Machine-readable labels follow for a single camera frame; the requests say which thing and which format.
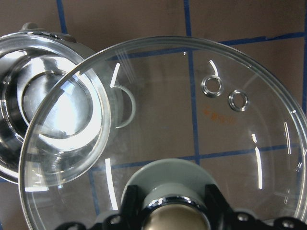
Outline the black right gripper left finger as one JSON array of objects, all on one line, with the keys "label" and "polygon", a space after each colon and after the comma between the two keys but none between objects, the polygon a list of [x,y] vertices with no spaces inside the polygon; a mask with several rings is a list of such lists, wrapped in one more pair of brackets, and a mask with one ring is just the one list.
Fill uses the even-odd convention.
[{"label": "black right gripper left finger", "polygon": [[91,230],[140,230],[142,220],[138,216],[140,210],[139,187],[129,185],[124,193],[121,208],[117,214],[107,216],[103,221],[95,223]]}]

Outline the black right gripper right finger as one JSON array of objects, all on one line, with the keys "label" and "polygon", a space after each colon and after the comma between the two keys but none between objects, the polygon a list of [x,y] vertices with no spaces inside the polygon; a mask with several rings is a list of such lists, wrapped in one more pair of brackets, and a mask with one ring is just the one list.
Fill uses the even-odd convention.
[{"label": "black right gripper right finger", "polygon": [[212,230],[305,230],[307,224],[294,217],[281,217],[264,223],[244,211],[235,211],[214,184],[205,186],[204,204]]}]

